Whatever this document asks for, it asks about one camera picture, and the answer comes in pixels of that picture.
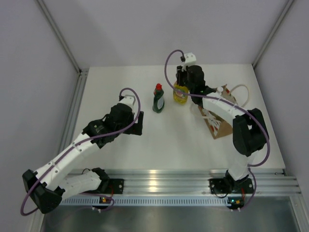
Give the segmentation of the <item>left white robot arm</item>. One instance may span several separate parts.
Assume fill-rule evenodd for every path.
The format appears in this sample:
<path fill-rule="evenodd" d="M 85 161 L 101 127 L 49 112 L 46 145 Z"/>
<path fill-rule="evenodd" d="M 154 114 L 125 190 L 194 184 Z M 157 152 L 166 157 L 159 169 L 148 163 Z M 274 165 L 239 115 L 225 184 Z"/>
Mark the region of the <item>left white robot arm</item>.
<path fill-rule="evenodd" d="M 142 134 L 144 112 L 134 116 L 132 104 L 114 105 L 103 118 L 90 121 L 70 146 L 43 167 L 23 173 L 27 195 L 41 213 L 47 214 L 59 204 L 80 193 L 109 193 L 110 178 L 102 168 L 93 168 L 74 177 L 67 175 L 91 154 L 111 143 L 120 134 Z"/>

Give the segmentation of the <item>clear red-capped bottle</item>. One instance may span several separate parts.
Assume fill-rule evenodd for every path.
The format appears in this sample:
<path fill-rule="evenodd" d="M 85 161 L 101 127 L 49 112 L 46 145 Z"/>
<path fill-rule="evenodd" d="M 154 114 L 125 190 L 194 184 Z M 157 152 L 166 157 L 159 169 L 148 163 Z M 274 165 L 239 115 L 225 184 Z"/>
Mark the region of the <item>clear red-capped bottle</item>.
<path fill-rule="evenodd" d="M 188 96 L 185 95 L 189 93 L 189 90 L 186 86 L 180 86 L 177 82 L 174 83 L 173 87 L 177 90 L 173 90 L 174 101 L 179 104 L 186 104 Z"/>

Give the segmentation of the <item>green dish soap bottle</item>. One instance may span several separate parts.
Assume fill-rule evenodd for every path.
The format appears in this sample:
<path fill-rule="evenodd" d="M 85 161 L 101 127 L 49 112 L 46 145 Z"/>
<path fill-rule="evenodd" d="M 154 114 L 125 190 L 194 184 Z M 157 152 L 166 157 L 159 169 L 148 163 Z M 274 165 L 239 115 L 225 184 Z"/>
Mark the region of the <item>green dish soap bottle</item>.
<path fill-rule="evenodd" d="M 160 83 L 156 84 L 154 89 L 153 111 L 161 113 L 165 106 L 164 91 Z"/>

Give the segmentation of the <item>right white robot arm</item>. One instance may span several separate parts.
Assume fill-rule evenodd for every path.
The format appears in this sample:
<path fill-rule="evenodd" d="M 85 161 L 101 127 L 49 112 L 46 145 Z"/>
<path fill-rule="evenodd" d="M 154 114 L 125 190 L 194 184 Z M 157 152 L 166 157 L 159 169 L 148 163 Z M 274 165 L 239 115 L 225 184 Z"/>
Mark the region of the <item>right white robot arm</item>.
<path fill-rule="evenodd" d="M 206 85 L 204 72 L 198 65 L 177 66 L 176 83 L 188 89 L 187 96 L 194 104 L 215 113 L 232 127 L 232 142 L 239 155 L 225 176 L 215 180 L 211 190 L 213 193 L 239 192 L 252 182 L 249 179 L 250 156 L 264 146 L 270 147 L 262 112 L 257 108 L 246 110 Z"/>

